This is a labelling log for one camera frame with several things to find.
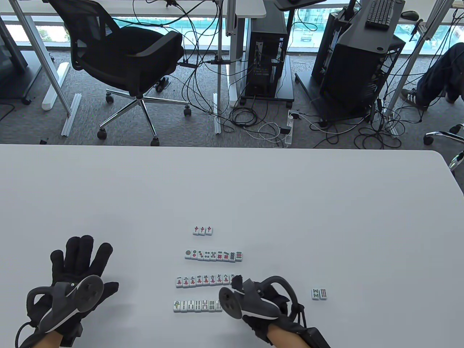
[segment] plug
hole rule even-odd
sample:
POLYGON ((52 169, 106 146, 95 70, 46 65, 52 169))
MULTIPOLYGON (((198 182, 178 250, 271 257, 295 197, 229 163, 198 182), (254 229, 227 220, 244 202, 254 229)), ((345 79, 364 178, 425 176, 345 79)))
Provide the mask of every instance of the plug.
POLYGON ((279 128, 280 128, 280 134, 284 134, 284 135, 290 134, 291 127, 283 126, 279 128))

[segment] computer mouse on desk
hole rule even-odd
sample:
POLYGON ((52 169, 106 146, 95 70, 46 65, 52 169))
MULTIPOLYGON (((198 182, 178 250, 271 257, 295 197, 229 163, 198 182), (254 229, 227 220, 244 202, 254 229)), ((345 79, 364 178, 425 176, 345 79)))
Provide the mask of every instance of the computer mouse on desk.
POLYGON ((401 14, 401 18, 417 22, 419 20, 419 14, 416 11, 404 11, 401 14))

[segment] window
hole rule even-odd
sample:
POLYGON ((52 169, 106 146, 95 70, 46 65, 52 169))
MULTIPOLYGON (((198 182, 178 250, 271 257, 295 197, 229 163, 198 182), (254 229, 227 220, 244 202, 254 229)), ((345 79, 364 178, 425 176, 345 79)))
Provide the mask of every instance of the window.
MULTIPOLYGON (((317 51, 321 44, 329 14, 340 10, 340 8, 312 8, 300 9, 296 11, 294 25, 290 35, 289 49, 293 52, 317 51)), ((287 20, 288 12, 286 12, 284 15, 285 19, 287 20)), ((47 18, 56 21, 56 17, 42 16, 40 17, 40 23, 44 24, 47 18)), ((174 19, 175 18, 139 17, 141 22, 154 24, 166 23, 174 19)), ((115 20, 119 26, 130 25, 124 21, 136 22, 134 17, 117 17, 115 20)), ((29 40, 27 39, 27 36, 24 33, 22 27, 19 24, 11 24, 11 21, 9 22, 10 24, 7 24, 7 28, 10 31, 13 39, 17 42, 28 42, 29 40)), ((218 44, 218 37, 217 34, 215 34, 217 21, 213 22, 213 18, 192 18, 192 22, 196 28, 196 31, 199 33, 197 36, 205 31, 205 33, 199 38, 200 49, 205 50, 208 48, 212 39, 213 42, 211 43, 211 46, 213 49, 215 49, 218 44)), ((406 52, 410 52, 414 49, 416 40, 418 39, 418 35, 416 35, 412 41, 409 41, 412 28, 413 25, 400 24, 396 27, 395 30, 395 34, 406 42, 406 46, 404 48, 406 52)), ((59 43, 63 43, 62 46, 69 46, 68 43, 70 38, 63 25, 38 25, 37 29, 45 42, 52 42, 56 43, 57 45, 59 45, 59 43)), ((163 34, 169 30, 180 32, 184 36, 184 46, 187 49, 193 49, 194 42, 196 42, 195 35, 192 31, 192 27, 188 19, 180 19, 165 28, 151 27, 150 29, 163 34)), ((445 36, 449 30, 449 25, 440 26, 432 40, 425 42, 421 54, 435 54, 440 45, 443 43, 443 40, 445 39, 445 36)), ((230 45, 230 37, 226 36, 225 21, 223 21, 222 33, 222 44, 224 49, 227 50, 230 45)), ((442 45, 442 47, 444 47, 444 51, 446 51, 449 46, 457 42, 464 42, 464 26, 454 26, 451 29, 447 41, 442 45)))

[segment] jeans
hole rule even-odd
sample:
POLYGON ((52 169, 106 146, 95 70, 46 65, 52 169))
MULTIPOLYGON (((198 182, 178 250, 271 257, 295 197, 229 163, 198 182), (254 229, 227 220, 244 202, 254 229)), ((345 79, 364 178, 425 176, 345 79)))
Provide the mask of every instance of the jeans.
POLYGON ((464 72, 464 43, 453 45, 417 83, 417 98, 429 105, 443 90, 451 100, 461 95, 464 72))

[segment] black glove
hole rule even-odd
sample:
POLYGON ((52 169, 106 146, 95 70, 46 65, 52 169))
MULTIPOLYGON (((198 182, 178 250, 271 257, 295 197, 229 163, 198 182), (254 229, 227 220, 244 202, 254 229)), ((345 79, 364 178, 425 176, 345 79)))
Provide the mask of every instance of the black glove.
MULTIPOLYGON (((231 286, 233 289, 241 291, 242 282, 242 276, 235 276, 232 279, 231 286)), ((270 324, 277 325, 278 327, 286 331, 295 333, 297 331, 297 328, 303 329, 301 325, 299 325, 296 322, 291 322, 288 318, 287 302, 289 302, 290 300, 285 296, 280 295, 272 285, 269 285, 262 289, 262 298, 275 303, 282 312, 282 315, 278 319, 274 320, 261 319, 256 318, 254 316, 243 316, 243 321, 251 327, 251 329, 255 332, 257 337, 272 345, 271 341, 269 341, 269 339, 267 338, 268 327, 270 324)))
MULTIPOLYGON (((90 264, 90 258, 93 250, 93 238, 91 236, 72 237, 66 243, 66 256, 63 258, 61 250, 55 250, 50 255, 52 261, 52 285, 57 282, 79 283, 84 278, 90 275, 102 276, 102 273, 108 263, 108 259, 113 252, 113 247, 109 243, 103 243, 98 248, 95 258, 90 264)), ((97 304, 88 312, 77 313, 55 329, 56 332, 63 335, 63 341, 76 336, 76 331, 80 327, 80 322, 91 311, 93 311, 105 299, 118 291, 119 283, 105 283, 103 294, 97 304)), ((27 313, 31 319, 30 325, 37 328, 40 320, 52 307, 52 296, 43 295, 33 309, 27 313)), ((37 338, 29 337, 28 340, 37 340, 37 338)))

